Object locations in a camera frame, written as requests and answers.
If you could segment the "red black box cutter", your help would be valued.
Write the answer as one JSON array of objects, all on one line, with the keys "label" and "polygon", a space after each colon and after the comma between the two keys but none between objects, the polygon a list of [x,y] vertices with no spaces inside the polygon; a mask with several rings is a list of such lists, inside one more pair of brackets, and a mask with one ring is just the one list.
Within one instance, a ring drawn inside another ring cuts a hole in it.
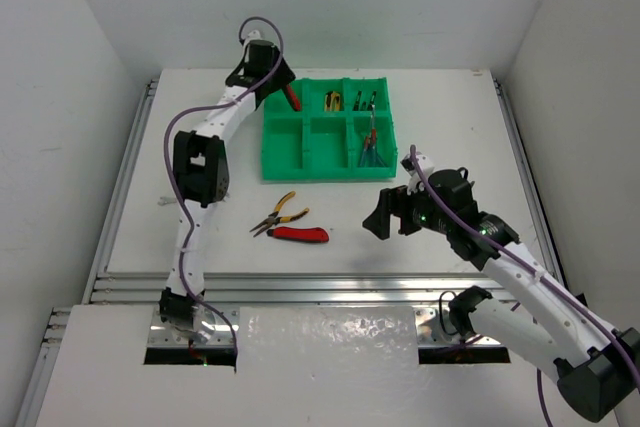
[{"label": "red black box cutter", "polygon": [[300,112],[302,110],[301,102],[291,85],[286,85],[283,88],[283,94],[293,111]]}]

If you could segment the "blue red handle screwdriver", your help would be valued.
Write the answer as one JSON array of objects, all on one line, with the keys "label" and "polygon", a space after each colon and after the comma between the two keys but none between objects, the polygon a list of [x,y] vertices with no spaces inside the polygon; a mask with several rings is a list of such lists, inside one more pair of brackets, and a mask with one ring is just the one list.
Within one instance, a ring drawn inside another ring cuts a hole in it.
[{"label": "blue red handle screwdriver", "polygon": [[368,132],[364,139],[363,145],[359,156],[358,166],[359,167],[373,167],[374,166],[374,152],[373,152],[373,144],[372,144],[372,134]]}]

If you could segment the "yellow black utility knife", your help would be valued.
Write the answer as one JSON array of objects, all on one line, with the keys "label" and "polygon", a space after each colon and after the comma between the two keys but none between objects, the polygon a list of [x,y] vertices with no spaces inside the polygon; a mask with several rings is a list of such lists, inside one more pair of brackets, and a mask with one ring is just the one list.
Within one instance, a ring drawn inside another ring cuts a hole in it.
[{"label": "yellow black utility knife", "polygon": [[332,112],[333,111],[333,103],[334,103],[335,94],[333,91],[329,91],[325,94],[324,97],[324,111]]}]

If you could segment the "red black utility knife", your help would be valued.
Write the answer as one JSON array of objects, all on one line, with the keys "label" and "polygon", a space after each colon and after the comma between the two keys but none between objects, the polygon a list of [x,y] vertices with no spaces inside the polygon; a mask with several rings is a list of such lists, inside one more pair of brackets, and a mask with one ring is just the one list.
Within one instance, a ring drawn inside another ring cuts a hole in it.
[{"label": "red black utility knife", "polygon": [[278,240],[305,244],[325,244],[330,240],[329,234],[321,227],[276,227],[274,229],[268,230],[267,235]]}]

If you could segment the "small yellow black cutter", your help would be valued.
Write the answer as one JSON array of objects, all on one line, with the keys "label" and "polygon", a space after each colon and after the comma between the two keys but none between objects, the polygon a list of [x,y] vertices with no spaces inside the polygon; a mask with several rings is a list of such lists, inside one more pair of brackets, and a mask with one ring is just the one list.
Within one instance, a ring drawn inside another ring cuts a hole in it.
[{"label": "small yellow black cutter", "polygon": [[340,112],[342,110],[342,96],[339,92],[332,93],[331,110],[333,112]]}]

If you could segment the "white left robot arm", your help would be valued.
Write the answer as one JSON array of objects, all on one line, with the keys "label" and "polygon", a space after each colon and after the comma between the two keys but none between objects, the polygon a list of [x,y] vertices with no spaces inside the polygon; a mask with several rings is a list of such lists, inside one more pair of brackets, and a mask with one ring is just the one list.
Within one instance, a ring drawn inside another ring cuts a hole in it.
[{"label": "white left robot arm", "polygon": [[197,314],[207,308],[202,238],[230,183],[227,144],[241,123],[274,93],[283,93],[289,107],[301,111],[291,87],[294,80],[276,44],[245,40],[241,60],[226,78],[218,103],[189,108],[169,122],[163,160],[180,217],[174,261],[159,301],[162,321],[181,330],[196,329]]}]

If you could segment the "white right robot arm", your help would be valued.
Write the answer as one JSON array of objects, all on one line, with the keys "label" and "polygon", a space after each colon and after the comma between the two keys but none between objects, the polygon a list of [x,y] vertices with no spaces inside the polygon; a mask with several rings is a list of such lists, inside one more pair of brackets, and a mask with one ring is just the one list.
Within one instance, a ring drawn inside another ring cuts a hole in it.
[{"label": "white right robot arm", "polygon": [[599,318],[532,256],[500,217],[479,209],[466,168],[413,170],[412,182],[381,190],[363,227],[381,240],[399,232],[444,235],[454,253],[511,293],[524,320],[488,290],[472,286],[448,304],[456,336],[491,337],[534,365],[565,402],[597,423],[639,386],[639,332]]}]

